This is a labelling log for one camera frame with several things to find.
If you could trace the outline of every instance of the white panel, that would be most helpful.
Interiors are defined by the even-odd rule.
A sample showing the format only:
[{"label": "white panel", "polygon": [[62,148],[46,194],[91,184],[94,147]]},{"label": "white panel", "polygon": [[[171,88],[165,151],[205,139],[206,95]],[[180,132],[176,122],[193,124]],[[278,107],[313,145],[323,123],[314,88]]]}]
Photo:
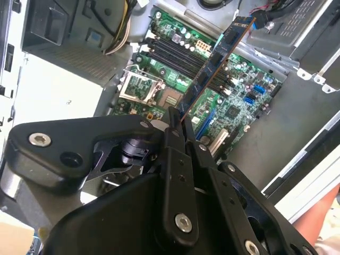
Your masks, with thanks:
[{"label": "white panel", "polygon": [[102,91],[93,82],[28,55],[15,99],[14,125],[93,117]]}]

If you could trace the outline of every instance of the ram slot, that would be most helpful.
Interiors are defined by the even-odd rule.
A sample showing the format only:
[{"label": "ram slot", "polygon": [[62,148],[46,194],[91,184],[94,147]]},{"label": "ram slot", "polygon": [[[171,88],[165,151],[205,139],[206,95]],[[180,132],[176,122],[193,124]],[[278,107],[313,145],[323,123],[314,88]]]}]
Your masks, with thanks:
[{"label": "ram slot", "polygon": [[[193,79],[197,73],[196,71],[192,71],[188,69],[186,65],[179,64],[180,61],[178,60],[178,58],[174,59],[173,55],[170,55],[170,54],[163,55],[159,51],[154,51],[154,52],[149,52],[147,56],[172,68],[173,70],[188,77],[189,79]],[[213,90],[216,91],[216,88],[219,88],[220,86],[223,87],[224,83],[221,83],[221,82],[217,83],[216,80],[212,80],[210,84],[211,86],[214,86]]]},{"label": "ram slot", "polygon": [[[199,59],[198,57],[193,56],[192,54],[185,52],[185,50],[181,47],[179,47],[176,43],[174,42],[169,42],[164,39],[159,39],[155,40],[153,45],[155,45],[156,48],[170,51],[171,54],[178,56],[180,59],[185,60],[187,64],[191,66],[195,66],[198,69],[201,69],[202,66],[204,65],[204,60]],[[221,83],[219,86],[223,86],[226,83],[227,80],[227,73],[225,71],[220,70],[214,80],[216,80],[216,83]]]}]

